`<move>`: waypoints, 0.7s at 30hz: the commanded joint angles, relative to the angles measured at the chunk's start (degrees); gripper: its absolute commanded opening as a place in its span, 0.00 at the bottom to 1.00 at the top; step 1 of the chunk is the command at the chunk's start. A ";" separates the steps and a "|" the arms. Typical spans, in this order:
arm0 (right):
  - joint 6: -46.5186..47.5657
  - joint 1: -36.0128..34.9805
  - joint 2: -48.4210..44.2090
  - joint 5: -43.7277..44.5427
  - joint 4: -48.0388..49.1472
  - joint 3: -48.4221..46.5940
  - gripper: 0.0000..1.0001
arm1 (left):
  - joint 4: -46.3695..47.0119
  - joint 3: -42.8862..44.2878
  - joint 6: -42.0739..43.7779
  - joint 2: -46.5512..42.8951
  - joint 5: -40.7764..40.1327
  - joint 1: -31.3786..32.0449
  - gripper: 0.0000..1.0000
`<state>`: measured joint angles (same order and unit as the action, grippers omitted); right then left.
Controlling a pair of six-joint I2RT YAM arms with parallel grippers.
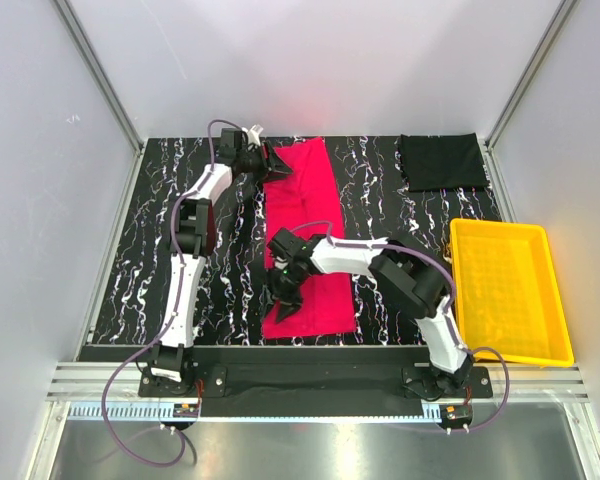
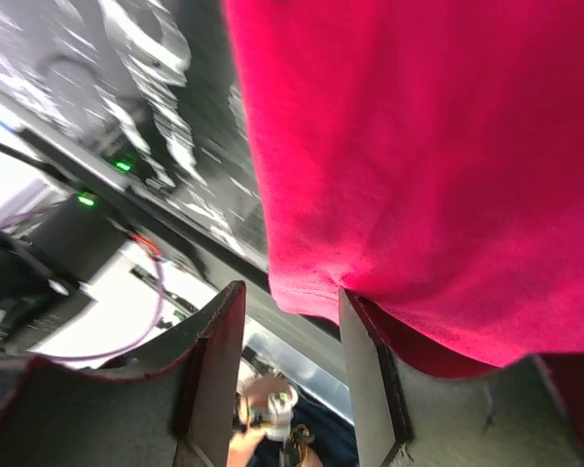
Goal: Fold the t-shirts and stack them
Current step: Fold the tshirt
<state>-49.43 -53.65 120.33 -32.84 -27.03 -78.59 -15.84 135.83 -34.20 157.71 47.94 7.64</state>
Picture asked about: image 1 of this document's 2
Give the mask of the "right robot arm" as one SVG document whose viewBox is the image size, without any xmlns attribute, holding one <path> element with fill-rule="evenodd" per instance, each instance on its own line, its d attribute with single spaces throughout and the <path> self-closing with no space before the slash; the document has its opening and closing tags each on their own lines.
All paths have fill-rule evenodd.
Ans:
<svg viewBox="0 0 600 480">
<path fill-rule="evenodd" d="M 281 325 L 300 312 L 303 285 L 313 277 L 372 277 L 382 299 L 418 326 L 429 349 L 429 372 L 405 383 L 414 395 L 434 401 L 470 388 L 474 355 L 462 341 L 452 305 L 456 285 L 438 260 L 407 245 L 404 237 L 349 241 L 315 234 L 303 240 L 281 229 L 268 243 L 274 259 L 267 270 L 269 310 Z"/>
</svg>

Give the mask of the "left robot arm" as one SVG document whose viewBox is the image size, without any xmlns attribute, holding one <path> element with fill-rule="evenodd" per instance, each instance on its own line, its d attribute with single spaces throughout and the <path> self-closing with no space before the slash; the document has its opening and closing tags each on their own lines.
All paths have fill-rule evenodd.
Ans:
<svg viewBox="0 0 600 480">
<path fill-rule="evenodd" d="M 162 325 L 147 349 L 140 393 L 186 396 L 201 386 L 193 358 L 193 320 L 202 273 L 216 247 L 214 205 L 234 180 L 250 174 L 260 182 L 283 180 L 292 173 L 269 142 L 263 127 L 239 127 L 223 120 L 217 145 L 198 180 L 181 194 L 171 210 L 170 285 Z"/>
</svg>

